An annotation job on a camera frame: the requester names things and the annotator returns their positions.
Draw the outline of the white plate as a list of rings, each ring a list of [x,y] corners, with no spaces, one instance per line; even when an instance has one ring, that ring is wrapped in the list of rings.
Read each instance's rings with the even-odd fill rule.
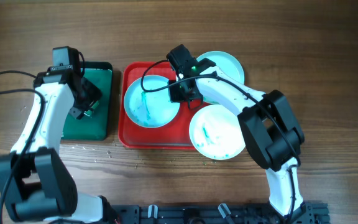
[[[124,109],[129,119],[143,128],[160,128],[178,114],[179,103],[173,103],[167,89],[145,92],[141,78],[134,81],[124,95]]]
[[[231,159],[246,148],[237,116],[222,105],[197,111],[190,121],[189,136],[199,153],[214,160]]]
[[[229,53],[222,51],[209,51],[201,54],[197,61],[201,61],[204,58],[208,58],[216,63],[216,65],[229,77],[235,81],[243,84],[245,81],[245,73],[242,65],[234,56]],[[209,104],[217,104],[218,102],[213,101],[211,97],[203,95],[203,102]]]

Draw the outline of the green yellow sponge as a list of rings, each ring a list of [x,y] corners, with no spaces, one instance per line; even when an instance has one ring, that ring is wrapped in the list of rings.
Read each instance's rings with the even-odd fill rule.
[[[84,111],[84,115],[88,116],[88,117],[92,117],[92,115],[94,114],[94,112],[98,106],[99,106],[99,101],[92,102],[92,104],[89,106],[89,108],[86,111]]]

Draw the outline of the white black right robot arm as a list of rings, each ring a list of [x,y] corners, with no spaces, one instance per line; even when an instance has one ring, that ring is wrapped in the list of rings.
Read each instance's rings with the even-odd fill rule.
[[[290,220],[303,202],[296,170],[305,136],[283,93],[253,90],[226,75],[210,59],[170,58],[169,63],[177,75],[182,75],[175,86],[181,90],[194,88],[237,117],[249,155],[266,171],[269,203]]]

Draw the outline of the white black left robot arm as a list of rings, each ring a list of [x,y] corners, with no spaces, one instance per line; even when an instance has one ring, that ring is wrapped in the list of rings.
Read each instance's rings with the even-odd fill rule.
[[[97,101],[80,68],[50,68],[34,78],[34,103],[22,134],[0,156],[0,223],[6,211],[14,222],[97,223],[114,217],[108,201],[77,190],[59,156],[68,114],[83,116]]]

